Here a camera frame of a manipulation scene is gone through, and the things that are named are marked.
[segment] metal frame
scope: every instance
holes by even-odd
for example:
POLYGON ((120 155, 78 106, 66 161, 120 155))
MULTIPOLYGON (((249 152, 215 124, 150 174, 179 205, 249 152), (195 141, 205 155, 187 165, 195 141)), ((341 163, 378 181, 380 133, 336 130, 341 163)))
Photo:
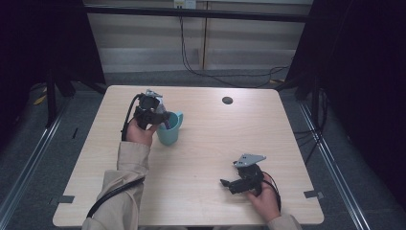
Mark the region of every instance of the metal frame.
POLYGON ((33 153, 31 154, 30 159, 25 165, 22 173, 18 176, 8 195, 5 197, 3 202, 0 205, 0 230, 5 230, 14 210, 17 208, 17 205, 24 195, 31 177, 34 174, 35 169, 39 165, 39 162, 44 155, 45 150, 48 148, 51 140, 56 133, 57 128, 59 127, 61 117, 66 110, 67 105, 69 104, 70 99, 65 99, 63 105, 61 106, 60 112, 56 115, 55 121, 50 127, 47 127, 42 134, 41 139, 36 145, 33 153))
POLYGON ((106 5, 30 5, 30 10, 40 11, 68 11, 68 12, 88 12, 88 13, 107 13, 107 14, 126 14, 126 15, 151 15, 151 16, 183 16, 200 18, 222 18, 222 19, 241 19, 256 21, 280 21, 280 22, 316 22, 330 23, 335 19, 332 17, 311 17, 299 14, 277 14, 277 13, 259 13, 244 11, 211 11, 211 10, 188 10, 188 9, 170 9, 170 8, 136 8, 136 7, 117 7, 106 5))
POLYGON ((326 166, 328 171, 331 174, 332 179, 334 180, 335 186, 338 189, 338 192, 343 198, 344 203, 346 204, 347 210, 350 213, 350 216, 355 224, 355 227, 358 230, 370 230, 370 226, 368 225, 367 219, 365 218, 364 212, 362 211, 361 207, 359 206, 358 202, 355 199, 352 191, 350 190, 349 185, 347 184, 346 179, 344 178, 343 174, 340 171, 337 163, 334 160, 334 156, 332 155, 327 142, 320 134, 320 132, 316 131, 316 126, 312 123, 312 117, 310 113, 310 109, 307 105, 301 103, 300 104, 301 110, 304 114, 304 119, 310 128, 313 130, 313 138, 316 142, 318 142, 319 151, 325 160, 326 166))

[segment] gray floor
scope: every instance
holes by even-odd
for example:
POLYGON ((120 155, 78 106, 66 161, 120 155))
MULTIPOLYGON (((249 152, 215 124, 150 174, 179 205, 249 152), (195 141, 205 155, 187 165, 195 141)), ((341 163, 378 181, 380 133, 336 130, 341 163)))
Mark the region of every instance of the gray floor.
MULTIPOLYGON (((213 71, 212 74, 261 74, 268 71, 213 71)), ((273 75, 283 79, 286 70, 273 75)), ((233 86, 208 77, 198 77, 187 71, 111 73, 106 74, 107 84, 131 85, 178 85, 203 87, 255 87, 268 82, 268 77, 222 77, 233 86)), ((273 88, 276 84, 267 83, 261 88, 273 88)), ((63 194, 66 183, 75 167, 90 126, 96 116, 102 95, 86 86, 76 84, 78 90, 69 100, 66 112, 49 147, 39 161, 28 187, 16 206, 6 229, 56 229, 52 217, 56 206, 50 204, 53 197, 63 194)), ((46 104, 32 105, 40 90, 32 92, 30 101, 22 113, 12 141, 0 154, 0 199, 4 200, 13 181, 23 169, 25 162, 34 150, 46 124, 46 104)), ((282 103, 294 131, 308 130, 305 118, 296 102, 294 90, 281 92, 282 103)), ((63 99, 58 97, 58 104, 63 99)), ((310 153, 314 140, 311 135, 297 134, 303 158, 310 153)), ((324 137, 342 170, 349 187, 363 210, 371 229, 406 229, 406 215, 395 202, 385 185, 365 164, 357 149, 350 144, 345 131, 340 126, 333 111, 328 112, 324 137)), ((304 229, 357 229, 346 204, 328 171, 325 160, 316 149, 307 165, 315 191, 324 198, 320 203, 325 221, 320 225, 304 225, 304 229)))

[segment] black circular hole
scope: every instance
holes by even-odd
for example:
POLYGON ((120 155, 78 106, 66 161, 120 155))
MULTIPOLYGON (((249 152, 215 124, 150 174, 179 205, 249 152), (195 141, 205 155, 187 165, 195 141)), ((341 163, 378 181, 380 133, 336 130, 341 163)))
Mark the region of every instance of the black circular hole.
POLYGON ((224 98, 223 98, 223 102, 224 102, 225 104, 232 104, 232 103, 233 103, 233 99, 230 98, 230 97, 224 97, 224 98))

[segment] black curtain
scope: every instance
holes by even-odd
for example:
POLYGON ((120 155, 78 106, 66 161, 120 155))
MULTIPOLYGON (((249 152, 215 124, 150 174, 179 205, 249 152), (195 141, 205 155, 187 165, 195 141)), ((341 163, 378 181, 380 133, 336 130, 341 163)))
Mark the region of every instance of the black curtain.
POLYGON ((80 0, 26 0, 0 8, 0 142, 7 142, 30 88, 44 82, 49 69, 56 78, 105 83, 87 14, 53 11, 49 4, 83 6, 80 0))
POLYGON ((305 97, 318 80, 349 138, 406 209, 406 2, 319 1, 289 71, 305 97))

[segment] mug handle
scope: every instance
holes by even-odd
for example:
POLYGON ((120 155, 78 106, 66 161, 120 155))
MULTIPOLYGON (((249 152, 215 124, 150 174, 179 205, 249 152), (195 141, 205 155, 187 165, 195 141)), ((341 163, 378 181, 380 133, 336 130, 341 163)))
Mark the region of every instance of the mug handle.
POLYGON ((179 118, 178 124, 179 124, 179 126, 181 126, 182 122, 183 122, 183 113, 181 111, 177 111, 177 112, 175 112, 175 114, 176 114, 176 116, 178 116, 178 118, 179 118))

